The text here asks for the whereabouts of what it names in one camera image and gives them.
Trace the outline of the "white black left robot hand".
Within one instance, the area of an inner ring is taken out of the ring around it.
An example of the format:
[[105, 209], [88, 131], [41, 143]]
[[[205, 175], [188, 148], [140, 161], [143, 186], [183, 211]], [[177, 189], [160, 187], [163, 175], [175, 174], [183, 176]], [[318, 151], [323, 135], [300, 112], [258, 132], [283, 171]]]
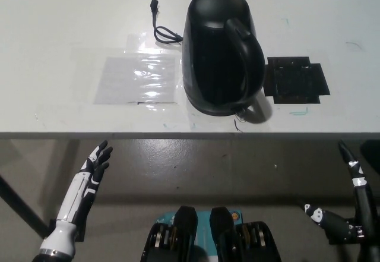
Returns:
[[109, 167], [113, 147], [105, 140], [90, 153], [73, 177], [57, 215], [57, 221], [83, 228], [95, 201], [105, 170]]

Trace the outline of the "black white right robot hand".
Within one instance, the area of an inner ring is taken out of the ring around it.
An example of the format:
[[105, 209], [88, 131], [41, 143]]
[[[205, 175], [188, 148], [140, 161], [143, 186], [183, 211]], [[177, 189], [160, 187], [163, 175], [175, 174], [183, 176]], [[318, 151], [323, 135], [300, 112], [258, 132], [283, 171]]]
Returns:
[[379, 217], [369, 181], [358, 158], [343, 141], [339, 141], [338, 149], [353, 184], [355, 217], [345, 219], [311, 204], [302, 208], [325, 231], [330, 244], [378, 244]]

